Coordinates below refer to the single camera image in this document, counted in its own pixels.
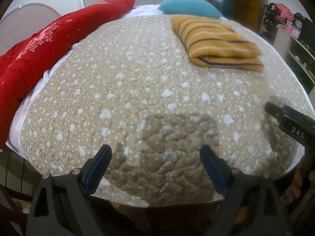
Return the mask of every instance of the blue pillow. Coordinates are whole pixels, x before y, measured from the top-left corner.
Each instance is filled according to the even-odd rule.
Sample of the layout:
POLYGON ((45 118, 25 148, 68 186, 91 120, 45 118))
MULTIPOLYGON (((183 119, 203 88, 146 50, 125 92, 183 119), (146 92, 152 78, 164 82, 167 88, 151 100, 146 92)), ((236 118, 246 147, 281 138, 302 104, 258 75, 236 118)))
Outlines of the blue pillow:
POLYGON ((163 0, 159 10, 166 14, 186 14, 208 18, 222 17, 221 12, 205 0, 163 0))

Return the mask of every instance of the folded yellow blanket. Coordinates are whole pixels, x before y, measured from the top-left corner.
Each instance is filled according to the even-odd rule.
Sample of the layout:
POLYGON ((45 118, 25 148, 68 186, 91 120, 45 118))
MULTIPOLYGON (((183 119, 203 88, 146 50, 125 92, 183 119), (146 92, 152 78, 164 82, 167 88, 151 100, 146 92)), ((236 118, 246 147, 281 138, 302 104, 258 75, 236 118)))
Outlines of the folded yellow blanket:
POLYGON ((239 68, 262 72, 256 44, 238 35, 219 20, 198 16, 174 16, 173 28, 193 63, 203 67, 239 68))

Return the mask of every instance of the polka dot bedspread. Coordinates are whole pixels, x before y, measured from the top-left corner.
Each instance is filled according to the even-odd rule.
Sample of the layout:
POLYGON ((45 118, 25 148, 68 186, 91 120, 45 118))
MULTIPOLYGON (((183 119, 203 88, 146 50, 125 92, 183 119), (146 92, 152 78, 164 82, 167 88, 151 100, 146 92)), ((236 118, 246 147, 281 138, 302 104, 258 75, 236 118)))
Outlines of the polka dot bedspread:
POLYGON ((262 50, 263 73, 190 63, 169 15, 107 23, 74 48, 33 102, 21 131, 25 156, 57 176, 109 144, 112 161, 95 195, 137 207, 221 198, 200 162, 203 144, 244 173, 281 176, 304 149, 264 104, 313 112, 274 49, 223 21, 262 50))

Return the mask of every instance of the red quilt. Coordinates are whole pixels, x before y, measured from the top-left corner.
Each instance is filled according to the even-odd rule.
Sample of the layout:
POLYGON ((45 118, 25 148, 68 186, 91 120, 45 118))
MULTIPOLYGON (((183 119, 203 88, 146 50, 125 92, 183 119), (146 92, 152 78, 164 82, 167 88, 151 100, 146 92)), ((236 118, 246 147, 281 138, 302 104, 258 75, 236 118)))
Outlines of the red quilt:
POLYGON ((23 98, 67 50, 99 26, 133 8, 134 0, 104 1, 69 13, 0 56, 0 149, 23 98))

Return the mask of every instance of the wooden door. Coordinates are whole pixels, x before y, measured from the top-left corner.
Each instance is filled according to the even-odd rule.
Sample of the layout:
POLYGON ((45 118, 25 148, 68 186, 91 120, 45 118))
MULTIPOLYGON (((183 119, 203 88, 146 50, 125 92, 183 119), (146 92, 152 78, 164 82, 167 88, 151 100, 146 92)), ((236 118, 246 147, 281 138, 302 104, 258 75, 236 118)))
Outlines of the wooden door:
POLYGON ((263 0, 235 0, 234 19, 243 26, 257 31, 263 0))

